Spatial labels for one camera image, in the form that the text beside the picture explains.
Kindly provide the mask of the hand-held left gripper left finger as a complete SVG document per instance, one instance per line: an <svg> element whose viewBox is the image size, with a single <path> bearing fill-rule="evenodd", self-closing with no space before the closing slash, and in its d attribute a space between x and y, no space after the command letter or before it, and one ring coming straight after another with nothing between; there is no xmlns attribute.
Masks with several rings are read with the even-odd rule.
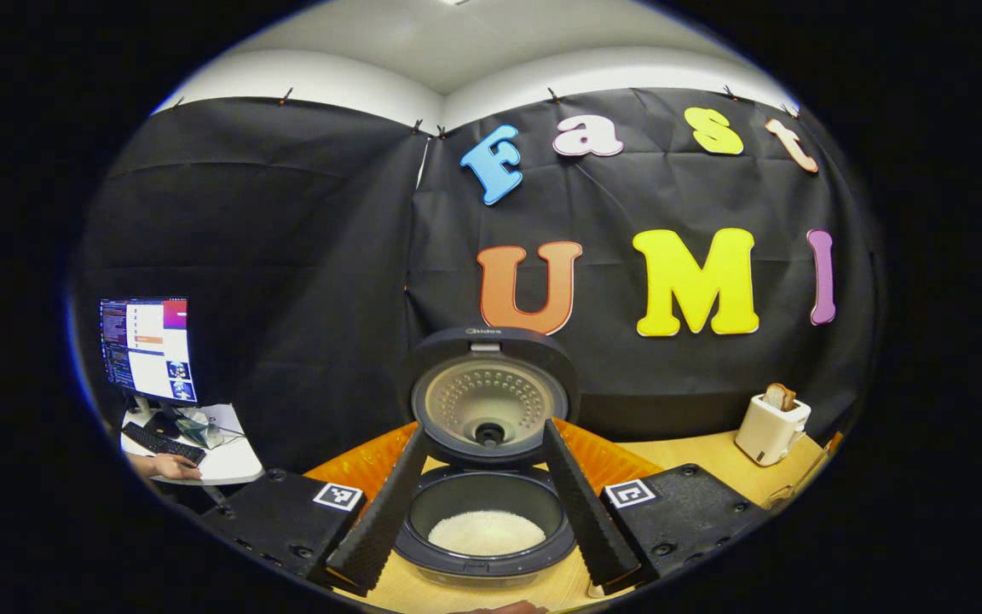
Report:
<svg viewBox="0 0 982 614"><path fill-rule="evenodd" d="M429 449L413 422L316 467L265 472L203 525L290 576L365 595L377 587Z"/></svg>

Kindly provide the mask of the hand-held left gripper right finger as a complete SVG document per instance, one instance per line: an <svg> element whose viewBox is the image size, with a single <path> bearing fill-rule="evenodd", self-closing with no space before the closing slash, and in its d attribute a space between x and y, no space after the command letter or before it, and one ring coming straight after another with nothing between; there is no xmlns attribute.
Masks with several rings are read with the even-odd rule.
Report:
<svg viewBox="0 0 982 614"><path fill-rule="evenodd" d="M769 518L697 464L660 470L564 420L546 420L542 457L590 580L607 595L681 576Z"/></svg>

